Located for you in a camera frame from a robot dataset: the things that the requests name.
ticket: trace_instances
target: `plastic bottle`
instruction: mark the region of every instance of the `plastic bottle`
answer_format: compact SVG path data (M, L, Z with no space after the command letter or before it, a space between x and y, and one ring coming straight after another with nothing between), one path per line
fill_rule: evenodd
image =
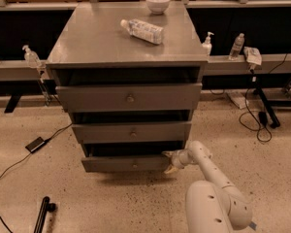
M214 35L211 32L208 32L208 37L206 37L206 40L204 41L204 43L202 44L203 48L207 50L207 56L210 55L211 49L212 49L212 44L210 42L211 40L211 35Z
M35 51L31 50L28 45L24 45L22 49L26 51L24 57L30 68L42 67L41 60Z
M229 60L236 60L243 48L244 34L241 33L234 41L232 49L230 51Z
M123 19L120 25L125 28L130 35L146 40L153 44L161 44L163 41L163 28L141 21L139 19Z

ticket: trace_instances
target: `white container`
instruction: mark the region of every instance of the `white container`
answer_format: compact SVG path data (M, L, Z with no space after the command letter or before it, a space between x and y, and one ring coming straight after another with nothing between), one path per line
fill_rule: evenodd
M234 41L234 44L231 48L229 60L236 60L238 59L240 52L243 48L244 43L244 35L241 33Z
M208 32L208 37L206 37L206 40L202 44L203 48L207 50L207 56L210 55L211 49L212 49L211 37L210 37L211 35L213 35L213 33Z
M163 14L167 10L171 2L171 0L145 0L145 1L148 9L151 10L151 12L156 15Z
M123 19L120 25L132 36L138 37L153 44L161 44L163 41L163 28L141 21L139 19Z
M26 51L24 58L30 68L42 67L41 60L35 51L31 50L28 45L23 46L22 49Z

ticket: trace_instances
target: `white power strip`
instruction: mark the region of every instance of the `white power strip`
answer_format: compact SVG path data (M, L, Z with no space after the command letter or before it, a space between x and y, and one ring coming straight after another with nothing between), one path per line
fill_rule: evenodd
M232 102L240 109L246 107L245 103L248 105L249 101L238 91L227 91L226 92Z

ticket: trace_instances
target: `drawer knob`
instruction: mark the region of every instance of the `drawer knob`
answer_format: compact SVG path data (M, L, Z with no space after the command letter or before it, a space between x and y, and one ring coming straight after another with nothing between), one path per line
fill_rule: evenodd
M132 94L129 94L129 95L126 97L126 101L127 101L128 103L133 103L133 102L135 102L135 98L133 97Z
M135 131L133 131L133 132L130 133L130 136L131 137L136 137L137 136L137 133Z

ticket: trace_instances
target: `soap dispenser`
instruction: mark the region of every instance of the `soap dispenser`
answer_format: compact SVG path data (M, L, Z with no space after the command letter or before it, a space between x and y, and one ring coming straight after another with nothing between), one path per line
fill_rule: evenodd
M213 33L211 32L208 32L208 37L206 37L206 40L204 41L204 43L202 44L203 48L207 50L207 56L210 55L210 52L211 52L211 48L212 48L212 44L210 42L211 40L211 35L214 35Z
M30 68L42 67L41 60L35 51L31 50L28 45L24 45L22 49L26 51L24 57Z

